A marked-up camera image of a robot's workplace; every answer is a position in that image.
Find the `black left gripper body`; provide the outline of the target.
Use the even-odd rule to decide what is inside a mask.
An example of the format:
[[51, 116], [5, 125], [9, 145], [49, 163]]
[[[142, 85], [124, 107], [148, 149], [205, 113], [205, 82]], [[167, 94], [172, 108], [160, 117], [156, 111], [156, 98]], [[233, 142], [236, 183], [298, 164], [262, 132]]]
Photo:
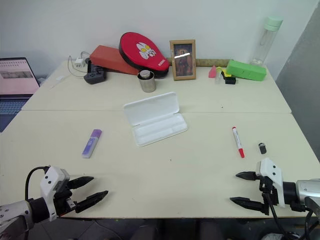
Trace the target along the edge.
[[56, 211], [56, 215], [61, 217], [69, 212], [72, 212], [76, 208], [76, 203], [71, 199], [72, 189], [75, 188], [75, 181], [70, 180], [66, 186], [62, 187], [54, 195], [53, 203]]

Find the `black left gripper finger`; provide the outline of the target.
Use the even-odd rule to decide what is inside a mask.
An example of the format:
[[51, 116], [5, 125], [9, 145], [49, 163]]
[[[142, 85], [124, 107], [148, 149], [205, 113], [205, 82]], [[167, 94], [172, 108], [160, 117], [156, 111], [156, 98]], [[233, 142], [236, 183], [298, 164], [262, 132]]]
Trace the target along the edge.
[[93, 195], [88, 196], [85, 200], [75, 204], [75, 212], [80, 213], [84, 210], [93, 207], [98, 202], [102, 201], [103, 198], [109, 193], [108, 190], [97, 192]]
[[90, 181], [92, 181], [94, 179], [94, 177], [92, 176], [82, 176], [82, 177], [78, 177], [76, 179], [70, 180], [67, 183], [67, 187], [70, 190], [75, 190], [77, 188], [83, 187], [84, 185], [86, 185], [87, 183], [89, 183]]

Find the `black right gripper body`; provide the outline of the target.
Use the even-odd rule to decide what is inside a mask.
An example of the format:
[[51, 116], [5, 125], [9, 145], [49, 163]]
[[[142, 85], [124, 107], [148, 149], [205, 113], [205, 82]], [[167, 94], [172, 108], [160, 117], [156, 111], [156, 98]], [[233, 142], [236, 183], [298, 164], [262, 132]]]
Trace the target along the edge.
[[259, 182], [259, 190], [262, 192], [263, 204], [262, 213], [269, 215], [270, 205], [276, 206], [279, 203], [277, 189], [273, 186], [273, 181], [267, 177], [261, 177]]

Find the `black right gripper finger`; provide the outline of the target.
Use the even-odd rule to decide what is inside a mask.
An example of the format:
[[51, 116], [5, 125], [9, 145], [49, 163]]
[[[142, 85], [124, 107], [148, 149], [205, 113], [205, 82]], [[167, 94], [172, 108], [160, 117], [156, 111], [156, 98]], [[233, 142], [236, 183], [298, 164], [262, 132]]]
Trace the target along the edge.
[[249, 210], [254, 210], [263, 213], [265, 211], [264, 204], [258, 201], [250, 200], [245, 197], [230, 197], [229, 198], [233, 203]]
[[262, 177], [257, 175], [255, 171], [242, 171], [237, 173], [235, 176], [247, 181], [256, 181], [262, 179]]

